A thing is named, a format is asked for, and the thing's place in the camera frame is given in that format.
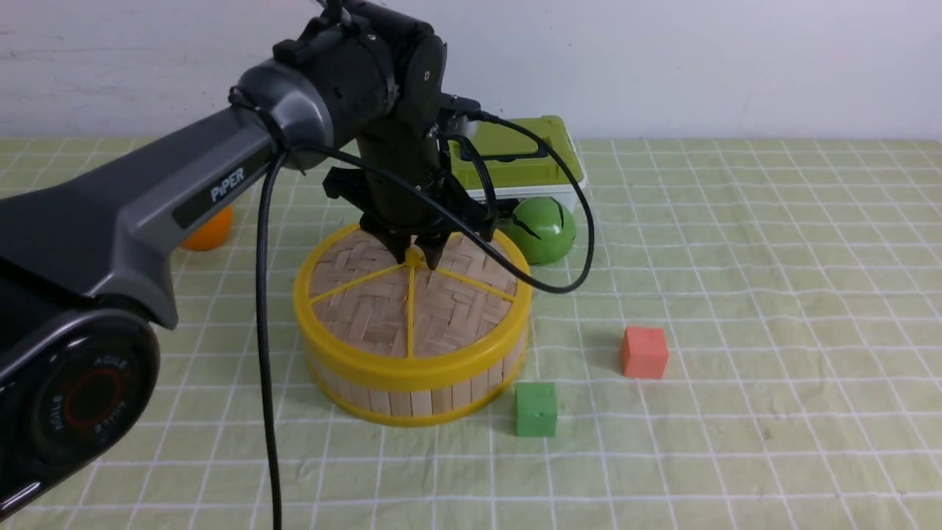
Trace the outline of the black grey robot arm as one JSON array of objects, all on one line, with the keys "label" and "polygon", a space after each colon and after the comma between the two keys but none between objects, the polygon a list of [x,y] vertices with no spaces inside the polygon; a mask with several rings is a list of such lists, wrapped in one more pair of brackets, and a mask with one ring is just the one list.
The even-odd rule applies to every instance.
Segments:
[{"label": "black grey robot arm", "polygon": [[2,517],[107,452],[141,418],[160,370],[154,326],[178,322],[171,254],[281,168],[356,141],[326,194],[396,261],[437,265],[450,234],[490,239],[484,208],[445,168],[447,45],[367,1],[329,1],[250,68],[229,105],[117,160],[6,197],[2,222]]}]

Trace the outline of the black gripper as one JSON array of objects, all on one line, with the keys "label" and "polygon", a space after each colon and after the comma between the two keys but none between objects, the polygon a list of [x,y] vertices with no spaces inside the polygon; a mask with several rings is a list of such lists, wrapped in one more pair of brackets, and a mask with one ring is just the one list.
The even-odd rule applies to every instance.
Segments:
[{"label": "black gripper", "polygon": [[[458,95],[440,99],[437,117],[421,135],[383,119],[360,137],[364,153],[346,168],[327,172],[324,191],[363,212],[361,230],[380,242],[397,264],[413,244],[426,266],[437,269],[451,233],[474,232],[487,244],[497,228],[497,190],[484,157],[474,147],[482,107]],[[452,146],[472,164],[484,198],[475,200],[452,171]]]}]

